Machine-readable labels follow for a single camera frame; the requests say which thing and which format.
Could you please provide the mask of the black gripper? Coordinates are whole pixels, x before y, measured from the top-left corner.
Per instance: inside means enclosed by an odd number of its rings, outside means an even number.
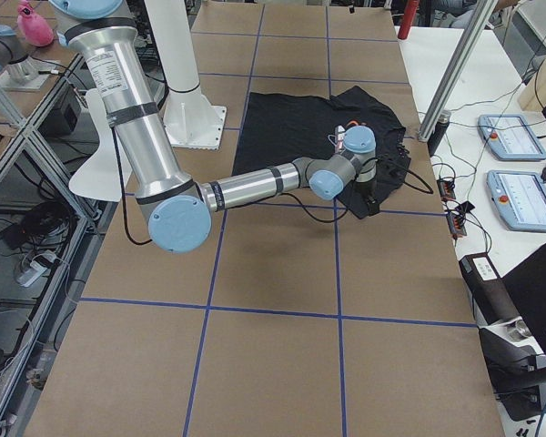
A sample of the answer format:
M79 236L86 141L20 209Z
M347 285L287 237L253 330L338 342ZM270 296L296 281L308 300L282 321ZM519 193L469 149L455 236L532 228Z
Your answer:
M379 214L379 201L376 199L377 180L357 182L355 192L359 197L360 212L363 214Z

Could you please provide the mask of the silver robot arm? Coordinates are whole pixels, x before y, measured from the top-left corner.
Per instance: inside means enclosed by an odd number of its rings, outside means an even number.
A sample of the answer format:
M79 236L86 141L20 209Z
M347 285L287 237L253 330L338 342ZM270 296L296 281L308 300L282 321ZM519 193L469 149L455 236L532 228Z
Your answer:
M298 158L290 163L197 183L177 162L175 145L217 147L226 110L203 95L186 8L149 1L147 16L164 72L168 98L159 107L135 50L137 26L124 1L54 1L58 38L86 61L117 160L127 160L136 176L136 201L148 234L160 248L186 253L199 247L216 211L246 206L297 188L331 200L346 188L371 196L378 156L369 127L348 128L328 159Z

